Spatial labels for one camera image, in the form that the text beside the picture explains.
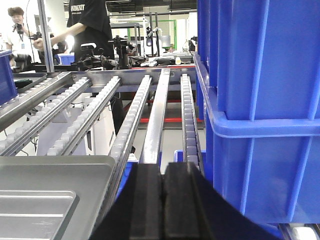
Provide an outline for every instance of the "ceiling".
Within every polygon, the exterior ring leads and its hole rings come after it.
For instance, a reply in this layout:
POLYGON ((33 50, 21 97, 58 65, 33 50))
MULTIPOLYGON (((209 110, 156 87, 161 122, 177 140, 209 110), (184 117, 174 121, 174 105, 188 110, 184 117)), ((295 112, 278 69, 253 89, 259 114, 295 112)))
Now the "ceiling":
MULTIPOLYGON (((106 0, 109 12, 143 12, 144 7, 169 6, 169 10, 196 10, 197 0, 106 0)), ((69 0, 64 0, 68 11, 69 0)))

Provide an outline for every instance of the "blue bin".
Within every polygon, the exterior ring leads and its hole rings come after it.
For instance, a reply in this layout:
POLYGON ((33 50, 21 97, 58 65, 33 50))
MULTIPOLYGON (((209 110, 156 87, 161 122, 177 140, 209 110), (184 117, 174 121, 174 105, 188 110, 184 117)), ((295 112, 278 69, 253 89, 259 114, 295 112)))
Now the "blue bin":
POLYGON ((60 53, 60 54, 57 54, 57 56, 59 58, 59 63, 61 65, 71 65, 71 63, 73 63, 75 61, 75 55, 74 54, 60 53))
POLYGON ((206 87, 205 174, 214 188, 256 223, 320 222, 320 119, 229 120, 217 90, 206 87))
POLYGON ((118 189, 118 192, 117 192, 117 196, 119 196, 119 194, 121 193, 122 189, 126 185, 126 182, 127 182, 128 177, 130 175, 133 163, 139 163, 139 160, 137 160, 137 159, 129 159, 126 162, 126 165, 125 165, 125 168, 124 168, 124 171, 123 171, 123 175, 122 175, 122 179, 121 179, 121 182, 120 182, 120 185, 119 185, 119 189, 118 189))
POLYGON ((13 74, 10 68, 9 57, 11 50, 0 51, 0 105, 17 96, 13 74))
POLYGON ((229 120, 320 117, 320 1, 198 4, 199 55, 219 111, 229 120))
POLYGON ((319 223, 320 1, 198 0, 198 26, 206 178, 258 224, 319 223))

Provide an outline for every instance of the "person's hand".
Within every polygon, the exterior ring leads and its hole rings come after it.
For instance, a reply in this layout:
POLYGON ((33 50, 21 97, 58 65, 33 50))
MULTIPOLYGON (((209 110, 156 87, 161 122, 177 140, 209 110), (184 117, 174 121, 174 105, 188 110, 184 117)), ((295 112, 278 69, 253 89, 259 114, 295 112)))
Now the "person's hand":
POLYGON ((44 41, 42 40, 42 38, 38 38, 37 40, 33 41, 33 46, 36 49, 43 51, 44 50, 44 41))

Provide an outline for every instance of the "person's arm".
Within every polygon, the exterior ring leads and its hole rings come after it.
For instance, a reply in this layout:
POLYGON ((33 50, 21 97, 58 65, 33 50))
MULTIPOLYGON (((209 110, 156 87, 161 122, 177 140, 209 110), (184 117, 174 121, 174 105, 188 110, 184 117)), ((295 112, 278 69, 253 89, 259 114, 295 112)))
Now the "person's arm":
POLYGON ((12 50, 12 45, 11 44, 9 44, 9 43, 5 43, 6 44, 6 49, 7 50, 12 50))
POLYGON ((23 26, 22 29, 23 29, 24 33, 25 33, 28 37, 35 35, 32 31, 30 31, 30 30, 28 29, 27 26, 23 26))
MULTIPOLYGON (((82 33, 86 30, 87 26, 78 22, 76 23, 75 25, 69 27, 66 31, 64 31, 63 33, 57 35, 57 36, 54 36, 52 37, 50 40, 51 40, 51 45, 55 45, 63 40, 66 39, 66 37, 68 35, 72 35, 72 36, 76 36, 78 35, 79 33, 82 33)), ((33 42, 33 45, 36 49, 39 49, 39 50, 43 50, 44 49, 44 43, 43 43, 43 40, 42 38, 39 38, 37 40, 35 40, 33 42)))

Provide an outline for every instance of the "black t-shirt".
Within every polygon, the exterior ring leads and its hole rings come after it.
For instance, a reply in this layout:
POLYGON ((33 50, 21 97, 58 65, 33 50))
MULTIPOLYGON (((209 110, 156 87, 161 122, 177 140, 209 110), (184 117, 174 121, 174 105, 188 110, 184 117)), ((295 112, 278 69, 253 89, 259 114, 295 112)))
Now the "black t-shirt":
POLYGON ((76 23, 87 26, 84 32, 74 37, 73 49, 76 61, 84 54, 80 49, 81 44, 89 43, 96 44, 96 49, 93 51, 95 55, 101 54, 98 49, 102 48, 104 56, 114 59, 113 44, 108 43, 108 40, 112 40, 112 32, 105 0, 70 0, 67 27, 76 23))

